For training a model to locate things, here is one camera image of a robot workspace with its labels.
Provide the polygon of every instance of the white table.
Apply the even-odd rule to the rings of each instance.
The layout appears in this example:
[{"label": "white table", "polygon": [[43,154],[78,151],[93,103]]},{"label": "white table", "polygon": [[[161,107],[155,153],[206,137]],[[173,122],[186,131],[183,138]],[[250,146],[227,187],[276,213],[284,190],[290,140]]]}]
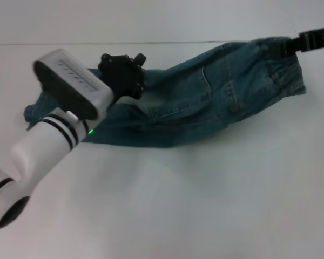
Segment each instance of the white table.
[{"label": "white table", "polygon": [[[11,33],[0,31],[0,43],[7,44],[107,39],[113,42],[226,40],[238,39],[239,35],[245,39],[269,34],[270,28],[268,23],[250,32],[242,28],[254,25],[259,17],[252,13],[263,8],[256,9],[254,5],[248,8],[248,3],[214,2],[216,8],[209,8],[210,3],[204,2],[189,5],[170,2],[173,8],[167,9],[168,2],[147,2],[143,6],[151,10],[142,17],[136,15],[137,4],[127,2],[129,23],[114,24],[118,27],[112,31],[104,30],[110,35],[107,37],[98,32],[104,24],[109,26],[107,21],[114,18],[115,12],[104,10],[102,2],[96,2],[103,7],[100,10],[89,2],[75,1],[75,6],[88,6],[85,15],[78,14],[81,10],[78,7],[68,8],[67,1],[59,2],[55,12],[50,11],[56,8],[55,3],[46,1],[18,4],[6,0],[6,3],[12,9],[20,8],[19,15],[8,21],[2,18],[0,22],[2,29],[12,28]],[[200,23],[212,18],[204,15],[204,6],[213,14],[219,13],[217,22],[224,21],[221,15],[231,19],[211,24],[212,29],[206,31],[204,23]],[[318,12],[322,6],[324,1],[317,5],[307,1],[295,8],[300,13],[322,17],[319,23],[309,20],[307,25],[313,29],[324,25],[324,15]],[[233,12],[236,7],[237,17]],[[240,17],[243,10],[252,18],[247,23],[243,20],[246,16]],[[6,11],[13,12],[0,5],[0,12]],[[31,20],[21,17],[23,11]],[[109,18],[99,16],[101,12]],[[150,20],[160,24],[163,12],[170,15],[170,27],[175,33],[164,34],[166,31],[161,29],[143,33],[138,26],[132,31],[133,21],[136,25],[141,21],[145,28]],[[203,20],[195,18],[196,13]],[[293,16],[288,9],[283,13],[284,18]],[[261,19],[268,21],[274,14],[265,13]],[[83,27],[86,31],[73,30],[75,17],[79,19],[78,25],[88,21]],[[179,17],[187,17],[187,22],[182,19],[177,24]],[[275,26],[273,33],[286,32],[284,29],[293,29],[293,34],[300,31],[299,27],[287,27],[289,22],[284,18],[282,25],[276,19],[271,23]],[[298,24],[300,28],[304,25],[304,20]],[[124,26],[132,33],[115,36]],[[220,32],[229,26],[233,30],[223,34],[228,38],[221,38]],[[70,30],[62,33],[59,29]],[[143,52],[148,57],[147,69],[163,69],[216,45],[0,46],[0,168],[18,177],[8,151],[25,134],[23,109],[39,93],[31,71],[32,61],[39,56],[63,47],[86,66],[96,67],[104,52],[130,56]],[[0,230],[0,258],[324,258],[324,50],[299,57],[306,95],[286,98],[215,138],[174,149],[80,144],[41,182],[17,221]]]}]

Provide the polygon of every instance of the black clamp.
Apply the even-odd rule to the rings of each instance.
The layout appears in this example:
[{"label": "black clamp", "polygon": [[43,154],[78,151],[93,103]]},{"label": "black clamp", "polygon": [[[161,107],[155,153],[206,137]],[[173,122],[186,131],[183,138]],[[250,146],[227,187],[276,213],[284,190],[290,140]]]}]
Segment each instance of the black clamp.
[{"label": "black clamp", "polygon": [[302,32],[299,38],[286,41],[279,49],[282,57],[290,57],[297,51],[306,52],[324,48],[324,28]]},{"label": "black clamp", "polygon": [[129,56],[111,56],[103,54],[98,68],[102,72],[100,79],[112,89],[114,102],[122,96],[140,99],[144,91],[144,69],[146,57],[138,54],[135,59]]}]

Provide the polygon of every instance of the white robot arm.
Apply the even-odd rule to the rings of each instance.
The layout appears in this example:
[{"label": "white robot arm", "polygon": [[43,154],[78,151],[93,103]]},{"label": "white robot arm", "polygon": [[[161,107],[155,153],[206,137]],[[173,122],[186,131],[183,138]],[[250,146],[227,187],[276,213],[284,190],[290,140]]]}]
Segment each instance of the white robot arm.
[{"label": "white robot arm", "polygon": [[143,74],[140,67],[144,61],[142,54],[136,59],[103,55],[100,69],[110,70],[118,64],[118,69],[111,73],[120,71],[120,65],[124,74],[128,71],[126,81],[110,87],[64,50],[49,53],[34,63],[43,89],[55,97],[62,108],[56,108],[43,118],[11,149],[11,157],[22,178],[16,182],[0,171],[0,228],[19,216],[43,177],[96,128],[117,99],[124,95],[141,96],[143,79],[138,77],[139,82],[130,79],[130,73]]}]

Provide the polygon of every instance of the jeans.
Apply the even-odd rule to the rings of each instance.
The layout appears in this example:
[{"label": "jeans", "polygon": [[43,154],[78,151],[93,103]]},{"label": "jeans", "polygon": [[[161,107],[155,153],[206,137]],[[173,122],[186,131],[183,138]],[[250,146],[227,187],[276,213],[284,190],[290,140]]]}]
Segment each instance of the jeans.
[{"label": "jeans", "polygon": [[[140,100],[121,98],[85,142],[172,147],[214,135],[306,88],[296,55],[271,57],[274,37],[218,46],[167,70],[146,70]],[[90,70],[99,76],[99,70]],[[31,126],[58,103],[42,92],[25,109]]]}]

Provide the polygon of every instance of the jeans pocket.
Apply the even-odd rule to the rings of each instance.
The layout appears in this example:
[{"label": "jeans pocket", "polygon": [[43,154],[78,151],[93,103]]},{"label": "jeans pocket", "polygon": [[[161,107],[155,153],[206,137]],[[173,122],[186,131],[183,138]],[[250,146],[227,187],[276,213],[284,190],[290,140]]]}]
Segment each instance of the jeans pocket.
[{"label": "jeans pocket", "polygon": [[155,102],[149,101],[149,110],[157,122],[182,119],[204,109],[211,95],[212,89],[202,67],[159,87]]}]

